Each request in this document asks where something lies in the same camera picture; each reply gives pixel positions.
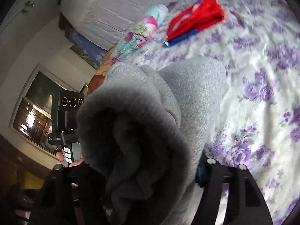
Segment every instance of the window frame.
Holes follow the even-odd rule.
[[[24,99],[25,101],[27,101],[30,104],[33,104],[33,102],[31,100],[29,100],[26,97],[27,91],[30,88],[31,84],[33,83],[35,77],[37,76],[37,74],[41,72],[42,74],[44,74],[46,77],[48,77],[50,80],[52,80],[53,82],[55,82],[57,85],[59,85],[60,87],[62,87],[65,90],[69,90],[69,91],[74,91],[74,92],[78,92],[77,90],[75,90],[74,88],[72,88],[70,85],[68,85],[67,83],[63,82],[62,80],[60,80],[58,77],[56,77],[53,73],[51,73],[50,71],[48,71],[46,68],[44,68],[42,65],[38,64],[34,70],[32,71],[32,73],[30,74],[28,80],[26,81],[19,97],[18,100],[15,104],[15,107],[13,109],[13,113],[12,116],[10,118],[10,122],[9,122],[9,128],[16,133],[18,136],[20,136],[24,141],[26,141],[28,144],[31,144],[32,146],[34,146],[35,148],[37,148],[38,150],[40,150],[41,152],[47,154],[48,156],[51,157],[55,157],[55,155],[53,153],[51,153],[49,150],[47,150],[46,148],[36,144],[35,142],[33,142],[32,140],[26,138],[23,134],[21,134],[18,130],[16,130],[13,127],[15,118],[16,118],[16,114],[17,111],[19,109],[20,103],[22,101],[22,99]]]

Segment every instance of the camera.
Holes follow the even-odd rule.
[[[52,133],[48,134],[48,143],[62,147],[68,164],[80,158],[76,114],[83,102],[84,94],[64,89],[52,96]]]

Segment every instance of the red cloth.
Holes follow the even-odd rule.
[[[193,6],[194,4],[172,19],[167,30],[167,40],[172,40],[191,30],[204,30],[224,19],[224,13],[216,0],[202,0],[195,11],[192,11]],[[172,31],[174,25],[176,25],[183,16],[189,13],[191,13],[191,15],[181,21],[179,26]]]

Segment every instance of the bed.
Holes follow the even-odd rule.
[[[205,152],[224,165],[246,164],[279,225],[300,196],[299,22],[285,0],[217,0],[223,22],[165,47],[170,20],[194,1],[178,2],[154,37],[123,62],[156,70],[192,57],[224,64],[229,89]],[[227,195],[224,187],[217,225]]]
[[[81,35],[105,50],[152,5],[178,0],[62,0],[60,10]]]

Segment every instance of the finger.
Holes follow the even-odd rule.
[[[83,159],[80,159],[80,160],[78,160],[78,161],[72,162],[72,163],[70,164],[69,167],[78,166],[78,165],[80,165],[83,161],[84,161]]]
[[[60,162],[63,162],[65,160],[64,155],[62,152],[57,152],[56,157]]]

